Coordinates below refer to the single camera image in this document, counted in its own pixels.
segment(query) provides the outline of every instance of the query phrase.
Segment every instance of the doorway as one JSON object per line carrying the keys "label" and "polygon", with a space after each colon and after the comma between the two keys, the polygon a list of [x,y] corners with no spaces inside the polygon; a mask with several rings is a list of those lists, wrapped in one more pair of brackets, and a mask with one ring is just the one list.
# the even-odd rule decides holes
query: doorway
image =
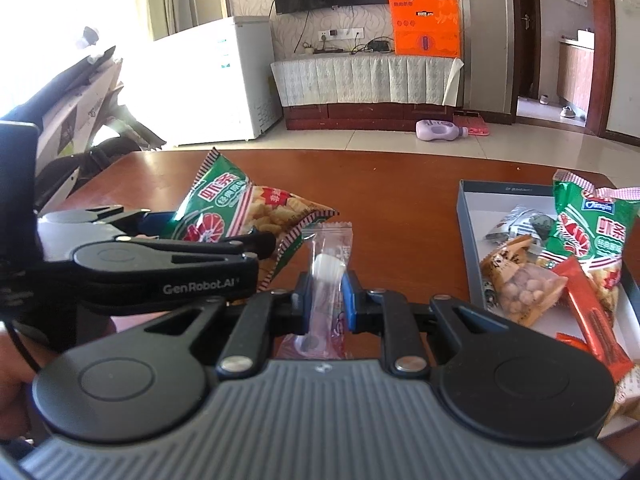
{"label": "doorway", "polygon": [[514,0],[514,22],[513,121],[602,136],[613,87],[613,0]]}

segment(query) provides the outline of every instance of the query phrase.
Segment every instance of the tiled floor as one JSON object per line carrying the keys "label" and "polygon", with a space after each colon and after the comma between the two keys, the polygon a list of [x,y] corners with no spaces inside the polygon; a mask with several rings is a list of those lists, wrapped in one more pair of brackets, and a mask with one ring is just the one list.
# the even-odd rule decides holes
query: tiled floor
{"label": "tiled floor", "polygon": [[573,124],[574,126],[584,126],[585,121],[580,117],[575,119],[565,119],[560,116],[562,107],[560,105],[540,104],[539,101],[529,99],[527,97],[518,97],[518,112],[519,117],[530,117],[533,119],[542,119],[545,121],[555,121],[558,123]]}
{"label": "tiled floor", "polygon": [[[640,148],[528,124],[490,124],[489,128],[488,137],[425,142],[410,132],[289,131],[281,121],[258,139],[217,142],[216,147],[220,150],[368,150],[492,158],[595,171],[607,175],[618,187],[640,186]],[[202,150],[210,146],[198,144],[180,149]]]}

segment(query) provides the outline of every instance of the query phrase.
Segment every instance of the door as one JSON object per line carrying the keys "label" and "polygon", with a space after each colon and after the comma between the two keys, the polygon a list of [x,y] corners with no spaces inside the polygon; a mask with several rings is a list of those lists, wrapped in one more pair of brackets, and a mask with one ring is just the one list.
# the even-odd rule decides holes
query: door
{"label": "door", "polygon": [[520,85],[518,95],[538,99],[540,82],[540,0],[520,0]]}

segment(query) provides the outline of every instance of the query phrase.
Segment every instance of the metal screw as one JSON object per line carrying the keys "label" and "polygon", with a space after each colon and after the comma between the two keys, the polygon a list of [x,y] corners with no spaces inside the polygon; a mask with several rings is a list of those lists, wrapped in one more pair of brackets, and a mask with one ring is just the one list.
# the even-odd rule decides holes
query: metal screw
{"label": "metal screw", "polygon": [[222,359],[220,368],[222,368],[225,372],[239,374],[241,372],[247,371],[253,365],[254,362],[245,355],[231,355]]}
{"label": "metal screw", "polygon": [[399,372],[421,372],[427,367],[427,361],[417,355],[405,355],[394,364]]}

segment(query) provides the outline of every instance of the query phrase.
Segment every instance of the candy wrapper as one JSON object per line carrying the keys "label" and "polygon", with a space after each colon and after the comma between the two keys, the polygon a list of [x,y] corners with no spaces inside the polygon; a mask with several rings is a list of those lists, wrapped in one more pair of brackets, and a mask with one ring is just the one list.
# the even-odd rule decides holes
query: candy wrapper
{"label": "candy wrapper", "polygon": [[575,255],[612,323],[622,251],[640,208],[640,188],[596,189],[570,171],[557,170],[554,197],[558,220],[538,264],[552,269]]}
{"label": "candy wrapper", "polygon": [[[587,343],[580,338],[559,332],[556,334],[556,339],[578,350],[590,352]],[[616,384],[616,396],[605,424],[608,424],[615,415],[626,415],[640,420],[640,365],[638,363],[634,364],[634,367]]]}
{"label": "candy wrapper", "polygon": [[533,242],[543,245],[549,238],[554,220],[535,209],[526,206],[516,206],[498,225],[485,236],[487,240],[503,244],[508,240],[522,235],[531,235]]}
{"label": "candy wrapper", "polygon": [[353,245],[348,222],[315,225],[302,231],[311,258],[311,314],[305,335],[287,335],[279,359],[344,359],[342,276]]}
{"label": "candy wrapper", "polygon": [[604,309],[598,302],[580,263],[576,258],[568,258],[557,264],[554,272],[568,280],[566,302],[574,313],[591,354],[609,369],[613,380],[618,382],[634,364],[616,341]]}
{"label": "candy wrapper", "polygon": [[276,250],[260,261],[258,290],[264,290],[302,245],[302,229],[335,214],[334,209],[287,191],[256,186],[214,148],[162,237],[217,242],[254,230],[273,233]]}
{"label": "candy wrapper", "polygon": [[533,325],[554,306],[567,278],[527,263],[530,235],[507,242],[480,263],[482,273],[491,279],[498,302],[506,317],[520,325]]}

